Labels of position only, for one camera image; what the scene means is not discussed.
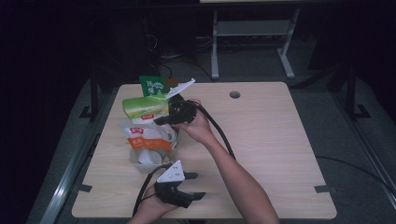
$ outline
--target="white object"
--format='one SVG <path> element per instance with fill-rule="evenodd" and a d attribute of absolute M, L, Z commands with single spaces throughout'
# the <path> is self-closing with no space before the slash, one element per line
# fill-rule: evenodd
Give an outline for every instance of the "white object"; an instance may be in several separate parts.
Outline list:
<path fill-rule="evenodd" d="M 160 177 L 158 177 L 158 183 L 168 183 L 183 181 L 185 179 L 183 167 L 181 166 L 181 161 L 176 161 L 169 169 L 163 172 Z"/>
<path fill-rule="evenodd" d="M 146 148 L 140 152 L 137 160 L 142 164 L 161 164 L 163 161 L 160 153 Z"/>
<path fill-rule="evenodd" d="M 219 66 L 218 66 L 218 12 L 214 12 L 213 17 L 213 38 L 212 38 L 212 78 L 219 79 Z"/>
<path fill-rule="evenodd" d="M 191 81 L 188 81 L 186 83 L 180 84 L 175 88 L 171 88 L 171 90 L 165 95 L 166 99 L 171 98 L 172 96 L 178 95 L 182 91 L 184 91 L 186 88 L 188 88 L 192 83 L 195 82 L 195 79 L 192 78 Z"/>
<path fill-rule="evenodd" d="M 293 37 L 294 28 L 296 27 L 297 18 L 299 14 L 300 14 L 300 9 L 299 8 L 295 9 L 293 12 L 293 17 L 290 20 L 288 31 L 286 32 L 285 44 L 281 49 L 277 49 L 277 53 L 279 54 L 280 61 L 282 62 L 283 68 L 285 69 L 286 76 L 288 78 L 294 78 L 294 72 L 291 69 L 289 59 L 286 56 L 286 53 L 288 52 L 290 41 L 291 38 Z"/>

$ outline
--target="label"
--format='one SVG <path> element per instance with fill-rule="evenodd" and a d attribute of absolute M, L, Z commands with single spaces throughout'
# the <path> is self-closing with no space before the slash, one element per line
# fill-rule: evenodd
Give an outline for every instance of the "label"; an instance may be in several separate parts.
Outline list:
<path fill-rule="evenodd" d="M 147 114 L 147 115 L 143 115 L 142 117 L 140 117 L 141 119 L 154 119 L 154 115 L 153 114 Z"/>
<path fill-rule="evenodd" d="M 146 139 L 143 137 L 128 138 L 129 144 L 132 148 L 146 147 L 148 149 L 154 148 L 164 148 L 166 150 L 171 150 L 171 144 L 163 139 Z"/>
<path fill-rule="evenodd" d="M 144 129 L 142 128 L 131 128 L 131 133 L 143 133 Z"/>

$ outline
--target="red logo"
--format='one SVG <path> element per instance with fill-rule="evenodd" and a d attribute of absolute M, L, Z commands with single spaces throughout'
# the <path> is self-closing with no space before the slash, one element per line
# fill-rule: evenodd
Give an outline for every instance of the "red logo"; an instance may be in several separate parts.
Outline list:
<path fill-rule="evenodd" d="M 131 130 L 131 133 L 143 133 L 142 128 L 132 128 L 130 130 Z"/>
<path fill-rule="evenodd" d="M 143 115 L 141 118 L 142 119 L 154 119 L 154 115 L 153 114 Z"/>

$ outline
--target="snack bag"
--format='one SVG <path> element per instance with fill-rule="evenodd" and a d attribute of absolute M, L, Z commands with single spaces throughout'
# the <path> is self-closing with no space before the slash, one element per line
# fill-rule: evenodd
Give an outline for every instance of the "snack bag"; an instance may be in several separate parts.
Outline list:
<path fill-rule="evenodd" d="M 169 115 L 165 94 L 125 99 L 122 108 L 133 124 L 152 123 L 156 118 Z"/>
<path fill-rule="evenodd" d="M 166 164 L 176 157 L 177 133 L 168 124 L 121 124 L 137 160 L 143 164 Z"/>

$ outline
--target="white plastic piece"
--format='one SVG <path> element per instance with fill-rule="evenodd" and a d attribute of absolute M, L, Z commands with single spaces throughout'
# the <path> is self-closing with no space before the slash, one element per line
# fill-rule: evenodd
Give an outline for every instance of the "white plastic piece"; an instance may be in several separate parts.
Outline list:
<path fill-rule="evenodd" d="M 185 179 L 181 161 L 176 161 L 169 169 L 158 177 L 158 183 L 183 181 Z"/>
<path fill-rule="evenodd" d="M 283 69 L 285 70 L 286 76 L 290 79 L 294 78 L 294 73 L 289 63 L 288 56 L 282 55 L 282 49 L 277 49 L 277 53 L 279 55 L 279 59 L 282 62 Z"/>
<path fill-rule="evenodd" d="M 143 149 L 139 154 L 138 161 L 142 164 L 161 164 L 163 159 L 161 158 L 160 153 L 153 150 Z"/>
<path fill-rule="evenodd" d="M 212 79 L 219 79 L 218 62 L 218 12 L 213 13 L 213 37 L 212 37 Z"/>
<path fill-rule="evenodd" d="M 184 91 L 186 88 L 188 88 L 192 83 L 195 82 L 195 79 L 192 78 L 191 81 L 188 81 L 186 83 L 180 84 L 175 88 L 171 88 L 171 90 L 165 95 L 166 99 L 171 98 L 172 96 L 178 95 L 182 91 Z"/>

